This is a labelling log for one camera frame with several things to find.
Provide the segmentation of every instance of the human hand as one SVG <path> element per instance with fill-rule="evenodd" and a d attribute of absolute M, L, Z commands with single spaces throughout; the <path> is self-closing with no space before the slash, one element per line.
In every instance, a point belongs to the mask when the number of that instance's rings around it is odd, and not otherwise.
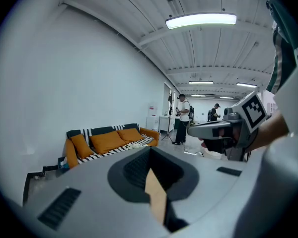
<path fill-rule="evenodd" d="M 235 141 L 239 140 L 240 131 L 241 131 L 241 126 L 240 125 L 233 127 L 233 137 L 234 137 Z M 220 137 L 224 136 L 224 129 L 223 128 L 219 130 L 219 135 L 220 135 Z M 207 147 L 204 142 L 202 142 L 201 146 L 204 147 L 204 148 Z"/>

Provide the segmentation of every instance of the black vent grille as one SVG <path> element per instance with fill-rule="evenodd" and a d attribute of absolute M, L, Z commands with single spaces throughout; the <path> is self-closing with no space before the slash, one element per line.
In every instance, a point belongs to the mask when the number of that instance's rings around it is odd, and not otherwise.
<path fill-rule="evenodd" d="M 43 224 L 51 229 L 56 230 L 63 221 L 66 214 L 69 212 L 80 191 L 73 188 L 67 188 L 58 196 L 57 199 L 42 213 L 38 218 Z"/>

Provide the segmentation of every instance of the white t-shirt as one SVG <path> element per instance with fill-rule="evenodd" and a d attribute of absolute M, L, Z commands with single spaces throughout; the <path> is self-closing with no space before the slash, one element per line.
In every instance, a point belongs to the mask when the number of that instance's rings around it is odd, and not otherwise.
<path fill-rule="evenodd" d="M 180 107 L 179 110 L 190 110 L 190 104 L 187 101 L 187 99 L 185 99 L 183 102 L 180 102 Z M 188 113 L 180 113 L 180 120 L 181 121 L 189 121 L 189 112 Z"/>

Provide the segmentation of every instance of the white cabinet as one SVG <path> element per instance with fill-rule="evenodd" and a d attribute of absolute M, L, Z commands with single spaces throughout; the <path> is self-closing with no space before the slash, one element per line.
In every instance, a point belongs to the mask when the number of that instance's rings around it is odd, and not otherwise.
<path fill-rule="evenodd" d="M 175 118 L 171 117 L 169 132 L 174 129 L 174 123 L 175 123 Z M 168 131 L 168 124 L 169 124 L 169 117 L 160 117 L 159 130 Z"/>
<path fill-rule="evenodd" d="M 160 120 L 160 117 L 155 117 L 155 116 L 147 117 L 146 128 L 150 130 L 158 131 L 159 120 Z"/>

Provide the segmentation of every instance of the person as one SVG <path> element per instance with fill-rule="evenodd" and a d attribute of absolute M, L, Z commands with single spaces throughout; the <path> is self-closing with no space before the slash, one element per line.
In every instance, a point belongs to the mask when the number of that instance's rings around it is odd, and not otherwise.
<path fill-rule="evenodd" d="M 185 144 L 185 138 L 186 138 L 186 133 L 187 133 L 187 126 L 190 121 L 189 119 L 189 112 L 190 112 L 190 103 L 188 100 L 185 98 L 184 94 L 179 95 L 179 100 L 180 100 L 180 123 L 179 127 L 177 130 L 177 135 L 175 137 L 175 141 L 172 142 L 174 145 L 180 145 L 180 144 Z"/>
<path fill-rule="evenodd" d="M 218 103 L 216 103 L 214 105 L 214 108 L 212 108 L 212 110 L 211 110 L 211 121 L 217 121 L 218 118 L 221 116 L 221 115 L 217 114 L 217 109 L 218 108 L 220 108 L 220 105 Z"/>
<path fill-rule="evenodd" d="M 266 7 L 274 19 L 273 43 L 275 45 L 274 69 L 267 91 L 276 94 L 298 64 L 298 25 L 284 8 L 280 0 L 267 0 Z M 289 133 L 287 124 L 281 112 L 276 111 L 269 120 L 263 122 L 258 129 L 254 142 L 245 150 L 250 152 L 262 146 L 267 146 L 275 139 Z M 233 128 L 234 140 L 238 141 L 240 127 Z"/>

